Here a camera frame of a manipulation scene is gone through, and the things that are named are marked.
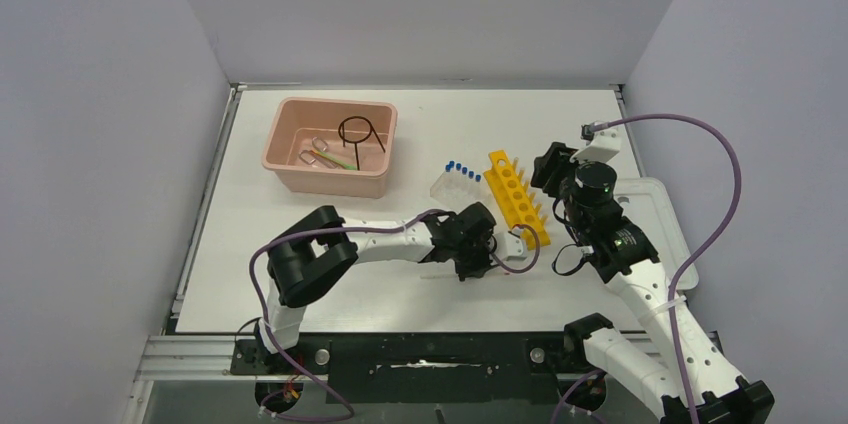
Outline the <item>red green stirring sticks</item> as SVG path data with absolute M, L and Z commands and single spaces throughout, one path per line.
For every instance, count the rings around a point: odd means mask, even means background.
M 334 157 L 331 154 L 328 154 L 326 152 L 313 150 L 312 153 L 315 154 L 316 156 L 321 157 L 322 159 L 324 159 L 326 161 L 333 163 L 338 168 L 342 168 L 342 169 L 346 169 L 346 170 L 358 170 L 359 169 L 359 167 L 357 165 L 350 164 L 350 163 L 343 161 L 343 160 L 341 160 L 337 157 Z

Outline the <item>black wire ring stand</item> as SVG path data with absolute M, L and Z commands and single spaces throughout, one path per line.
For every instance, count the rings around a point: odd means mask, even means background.
M 361 145 L 373 140 L 383 154 L 387 152 L 386 144 L 377 132 L 376 126 L 371 119 L 363 115 L 352 115 L 344 118 L 337 126 L 337 135 L 344 148 L 349 146 L 353 148 L 354 169 L 357 171 L 362 169 Z

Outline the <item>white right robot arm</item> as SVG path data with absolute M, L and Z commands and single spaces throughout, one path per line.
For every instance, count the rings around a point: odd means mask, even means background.
M 763 423 L 775 398 L 722 354 L 672 290 L 659 253 L 614 198 L 615 170 L 579 161 L 577 150 L 554 142 L 535 158 L 531 187 L 564 207 L 562 223 L 591 266 L 630 309 L 661 358 L 655 360 L 599 313 L 564 328 L 564 361 L 612 376 L 661 423 Z

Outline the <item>metal scissors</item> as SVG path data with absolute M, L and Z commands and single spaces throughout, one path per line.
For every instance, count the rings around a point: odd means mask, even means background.
M 340 165 L 328 154 L 329 145 L 319 137 L 311 140 L 311 146 L 298 154 L 298 159 L 309 165 L 320 165 L 329 169 L 337 169 Z

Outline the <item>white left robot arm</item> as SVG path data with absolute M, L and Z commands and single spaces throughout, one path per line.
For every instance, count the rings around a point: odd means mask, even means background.
M 356 264 L 451 261 L 460 280 L 492 268 L 496 220 L 475 202 L 460 212 L 432 209 L 382 226 L 348 222 L 321 206 L 257 250 L 250 266 L 267 257 L 270 293 L 262 302 L 256 335 L 270 355 L 293 348 L 308 305 L 323 298 Z

